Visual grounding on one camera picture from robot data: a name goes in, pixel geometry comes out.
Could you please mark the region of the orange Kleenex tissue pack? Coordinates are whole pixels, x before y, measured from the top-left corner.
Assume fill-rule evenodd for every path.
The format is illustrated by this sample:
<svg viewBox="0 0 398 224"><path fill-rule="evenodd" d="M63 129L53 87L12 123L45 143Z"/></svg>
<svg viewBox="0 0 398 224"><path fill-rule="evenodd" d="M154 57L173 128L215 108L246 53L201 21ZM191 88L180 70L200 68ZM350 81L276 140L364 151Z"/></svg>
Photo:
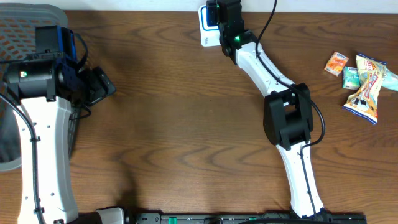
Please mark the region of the orange Kleenex tissue pack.
<svg viewBox="0 0 398 224"><path fill-rule="evenodd" d="M324 70L338 76L344 69L349 58L339 52L334 52L327 61Z"/></svg>

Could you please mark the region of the green Kleenex tissue pack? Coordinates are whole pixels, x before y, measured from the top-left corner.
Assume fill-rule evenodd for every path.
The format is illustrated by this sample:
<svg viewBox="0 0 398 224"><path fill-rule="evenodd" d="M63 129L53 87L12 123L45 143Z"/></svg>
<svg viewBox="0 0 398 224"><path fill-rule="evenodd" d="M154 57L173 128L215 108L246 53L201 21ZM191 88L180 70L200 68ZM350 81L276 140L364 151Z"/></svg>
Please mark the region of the green Kleenex tissue pack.
<svg viewBox="0 0 398 224"><path fill-rule="evenodd" d="M349 90L358 90L361 86L358 69L345 67L343 69L342 87Z"/></svg>

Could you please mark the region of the yellow snack chip bag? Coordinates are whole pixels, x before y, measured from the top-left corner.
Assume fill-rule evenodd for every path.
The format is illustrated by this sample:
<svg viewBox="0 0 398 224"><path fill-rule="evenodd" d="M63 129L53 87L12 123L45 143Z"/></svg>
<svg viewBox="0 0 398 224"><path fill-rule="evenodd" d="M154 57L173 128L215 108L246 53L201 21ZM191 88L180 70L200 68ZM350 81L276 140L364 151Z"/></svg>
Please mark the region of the yellow snack chip bag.
<svg viewBox="0 0 398 224"><path fill-rule="evenodd" d="M358 91L348 97L342 108L371 124L376 124L378 119L377 102L386 77L386 64L364 54L357 54L356 64L358 74L364 75L365 80Z"/></svg>

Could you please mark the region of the large wet wipes pack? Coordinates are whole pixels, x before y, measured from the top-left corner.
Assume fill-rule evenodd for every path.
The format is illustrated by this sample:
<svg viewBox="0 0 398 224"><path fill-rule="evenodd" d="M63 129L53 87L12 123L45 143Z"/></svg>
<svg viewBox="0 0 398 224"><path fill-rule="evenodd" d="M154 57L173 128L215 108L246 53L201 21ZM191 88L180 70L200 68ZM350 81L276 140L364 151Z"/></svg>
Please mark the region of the large wet wipes pack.
<svg viewBox="0 0 398 224"><path fill-rule="evenodd" d="M398 77L385 65L382 66L382 87L388 90L398 91Z"/></svg>

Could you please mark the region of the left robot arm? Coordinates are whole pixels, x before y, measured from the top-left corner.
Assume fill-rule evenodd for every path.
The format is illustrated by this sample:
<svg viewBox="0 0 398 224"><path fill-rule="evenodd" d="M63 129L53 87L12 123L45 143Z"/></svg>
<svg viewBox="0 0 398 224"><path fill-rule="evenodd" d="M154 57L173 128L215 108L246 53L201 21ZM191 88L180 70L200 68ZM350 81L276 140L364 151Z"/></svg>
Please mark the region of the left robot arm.
<svg viewBox="0 0 398 224"><path fill-rule="evenodd" d="M19 130L22 202L19 223L127 223L122 207L80 215L70 180L68 128L80 110L111 96L116 87L104 71L86 68L75 42L80 36L61 26L35 30L35 52L11 61L4 74L4 101Z"/></svg>

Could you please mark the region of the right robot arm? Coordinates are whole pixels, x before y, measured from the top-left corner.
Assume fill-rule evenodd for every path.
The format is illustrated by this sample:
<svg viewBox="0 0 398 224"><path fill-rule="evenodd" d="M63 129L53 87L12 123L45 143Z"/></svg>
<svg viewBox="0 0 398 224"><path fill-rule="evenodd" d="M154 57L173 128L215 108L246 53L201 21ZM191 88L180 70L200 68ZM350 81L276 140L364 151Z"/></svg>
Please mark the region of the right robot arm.
<svg viewBox="0 0 398 224"><path fill-rule="evenodd" d="M310 160L314 145L312 113L319 108L308 86L294 83L271 62L261 38L245 28L241 1L207 1L203 23L217 28L223 53L249 76L264 97L263 128L282 157L292 212L299 219L323 220L324 206Z"/></svg>

